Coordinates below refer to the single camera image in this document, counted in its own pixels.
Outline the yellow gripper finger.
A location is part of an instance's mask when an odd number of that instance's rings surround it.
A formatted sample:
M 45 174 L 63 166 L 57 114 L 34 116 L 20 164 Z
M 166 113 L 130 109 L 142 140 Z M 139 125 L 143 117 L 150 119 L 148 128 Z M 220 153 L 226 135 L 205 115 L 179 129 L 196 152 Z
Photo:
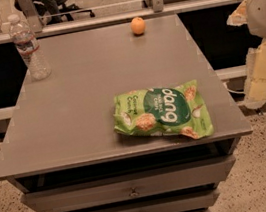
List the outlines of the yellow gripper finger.
M 242 26 L 244 24 L 247 24 L 247 15 L 246 15 L 246 6 L 247 6 L 247 0 L 243 0 L 239 6 L 235 9 L 235 11 L 232 12 L 231 15 L 229 15 L 228 19 L 226 20 L 226 23 L 229 26 Z
M 266 38 L 257 49 L 248 49 L 245 63 L 244 105 L 248 109 L 258 109 L 266 103 Z

